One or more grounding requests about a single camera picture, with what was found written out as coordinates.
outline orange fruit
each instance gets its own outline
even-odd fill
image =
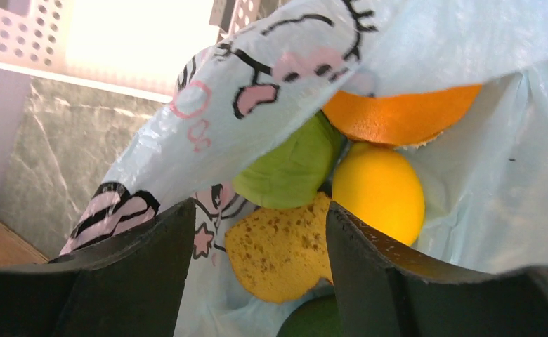
[[[434,139],[458,122],[481,85],[433,93],[369,98],[339,91],[323,107],[330,123],[352,140],[404,146]]]
[[[425,221],[423,187],[408,160],[369,143],[354,144],[336,168],[332,199],[408,246],[419,237]]]

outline lemon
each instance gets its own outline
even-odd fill
[[[410,246],[425,218],[423,188],[400,153],[356,143],[338,165],[332,199],[376,230]]]

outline plastic bag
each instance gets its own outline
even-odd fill
[[[548,62],[486,85],[461,122],[405,152],[426,197],[416,249],[485,272],[548,265]]]

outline wooden object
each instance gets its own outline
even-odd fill
[[[47,261],[45,255],[0,223],[0,267]]]

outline yellow fruit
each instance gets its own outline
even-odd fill
[[[419,145],[458,122],[481,86],[369,98],[338,92],[323,107],[330,123],[352,140],[390,146]]]
[[[338,165],[332,198],[376,230],[411,245],[425,218],[415,170],[394,150],[356,143]]]
[[[239,283],[266,302],[296,300],[320,279],[332,281],[326,245],[330,198],[318,193],[295,209],[259,209],[225,234]]]

